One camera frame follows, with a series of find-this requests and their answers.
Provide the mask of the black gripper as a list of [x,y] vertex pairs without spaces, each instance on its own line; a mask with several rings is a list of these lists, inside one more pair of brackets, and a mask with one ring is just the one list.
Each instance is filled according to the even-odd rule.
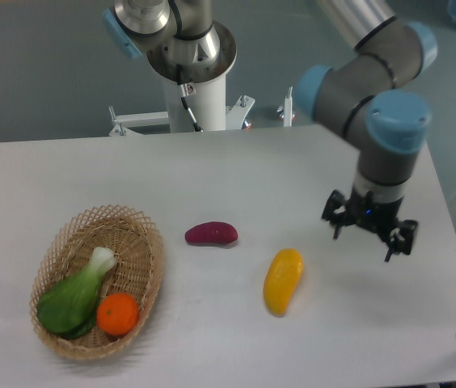
[[341,230],[347,226],[358,226],[376,234],[386,245],[385,262],[393,255],[410,255],[418,232],[418,221],[397,218],[403,198],[394,202],[378,203],[373,193],[362,196],[352,190],[350,199],[338,190],[327,198],[322,219],[333,228],[333,238],[338,239]]

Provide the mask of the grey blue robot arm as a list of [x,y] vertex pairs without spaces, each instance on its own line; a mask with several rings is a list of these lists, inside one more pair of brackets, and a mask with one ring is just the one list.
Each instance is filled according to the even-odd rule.
[[[356,57],[337,70],[308,69],[289,90],[285,108],[299,108],[359,152],[350,196],[333,192],[322,217],[335,232],[358,226],[377,235],[388,255],[408,255],[418,224],[399,219],[398,211],[431,112],[403,86],[434,62],[436,39],[421,23],[401,23],[384,1],[321,6]],[[172,132],[243,127],[249,98],[226,106],[236,43],[213,18],[211,2],[116,1],[103,12],[103,22],[125,56],[146,56],[162,79]]]

